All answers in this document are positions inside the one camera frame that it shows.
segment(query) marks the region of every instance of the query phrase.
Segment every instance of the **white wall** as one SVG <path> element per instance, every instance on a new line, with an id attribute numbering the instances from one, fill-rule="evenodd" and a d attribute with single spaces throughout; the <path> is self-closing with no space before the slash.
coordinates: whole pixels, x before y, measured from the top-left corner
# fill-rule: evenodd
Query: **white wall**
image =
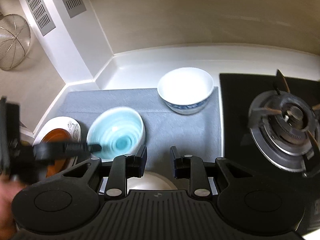
<path id="1" fill-rule="evenodd" d="M 92 80 L 113 56 L 89 0 L 70 18 L 62 0 L 43 0 L 56 26 L 42 36 L 26 0 L 19 0 L 30 26 L 65 83 Z"/>
<path id="2" fill-rule="evenodd" d="M 91 0 L 114 53 L 249 43 L 320 54 L 320 0 Z"/>
<path id="3" fill-rule="evenodd" d="M 19 0 L 0 0 L 4 14 L 26 17 Z M 31 47 L 27 57 L 11 71 L 0 70 L 0 96 L 21 105 L 21 121 L 31 131 L 65 85 L 31 30 Z"/>

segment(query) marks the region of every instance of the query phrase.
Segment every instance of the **orange plate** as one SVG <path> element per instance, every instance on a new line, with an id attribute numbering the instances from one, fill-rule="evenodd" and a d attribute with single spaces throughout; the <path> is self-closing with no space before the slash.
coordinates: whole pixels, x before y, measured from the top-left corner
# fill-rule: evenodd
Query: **orange plate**
<path id="1" fill-rule="evenodd" d="M 44 136 L 41 142 L 59 142 L 59 141 L 69 141 L 71 139 L 70 134 L 68 131 L 64 129 L 54 129 Z M 58 172 L 62 171 L 66 164 L 68 163 L 69 159 L 64 160 L 56 160 L 54 165 L 48 166 L 47 176 L 50 177 Z"/>

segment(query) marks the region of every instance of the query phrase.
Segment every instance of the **gas stove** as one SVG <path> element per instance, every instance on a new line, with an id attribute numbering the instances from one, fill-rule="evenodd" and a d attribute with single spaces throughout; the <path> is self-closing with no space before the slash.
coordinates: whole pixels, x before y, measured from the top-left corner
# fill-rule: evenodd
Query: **gas stove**
<path id="1" fill-rule="evenodd" d="M 263 92 L 252 101 L 248 127 L 260 151 L 274 165 L 312 177 L 320 171 L 318 108 L 290 93 L 278 70 L 274 90 Z"/>
<path id="2" fill-rule="evenodd" d="M 220 74 L 226 158 L 303 196 L 300 234 L 320 227 L 320 83 Z"/>

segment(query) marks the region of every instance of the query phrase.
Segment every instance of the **blue and white bowl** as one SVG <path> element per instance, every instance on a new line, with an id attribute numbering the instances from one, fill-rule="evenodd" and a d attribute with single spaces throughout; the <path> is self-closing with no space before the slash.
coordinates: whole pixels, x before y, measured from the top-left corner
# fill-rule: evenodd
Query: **blue and white bowl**
<path id="1" fill-rule="evenodd" d="M 167 106 L 179 114 L 195 114 L 209 101 L 214 88 L 206 71 L 184 67 L 165 74 L 158 83 L 158 93 Z"/>
<path id="2" fill-rule="evenodd" d="M 104 112 L 93 122 L 87 135 L 88 144 L 102 146 L 102 151 L 94 156 L 103 162 L 123 154 L 135 155 L 145 139 L 141 116 L 129 107 L 115 107 Z"/>

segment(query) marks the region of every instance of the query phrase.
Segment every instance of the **blue pattern rim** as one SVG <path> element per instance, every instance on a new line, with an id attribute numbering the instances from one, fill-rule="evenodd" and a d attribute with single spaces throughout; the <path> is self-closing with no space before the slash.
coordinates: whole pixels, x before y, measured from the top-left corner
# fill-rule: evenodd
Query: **blue pattern rim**
<path id="1" fill-rule="evenodd" d="M 207 97 L 205 100 L 203 100 L 199 103 L 192 104 L 192 105 L 176 105 L 176 104 L 169 103 L 168 101 L 165 101 L 165 100 L 164 101 L 168 106 L 176 108 L 176 109 L 194 109 L 194 108 L 197 108 L 197 107 L 205 104 L 209 100 L 209 97 Z"/>

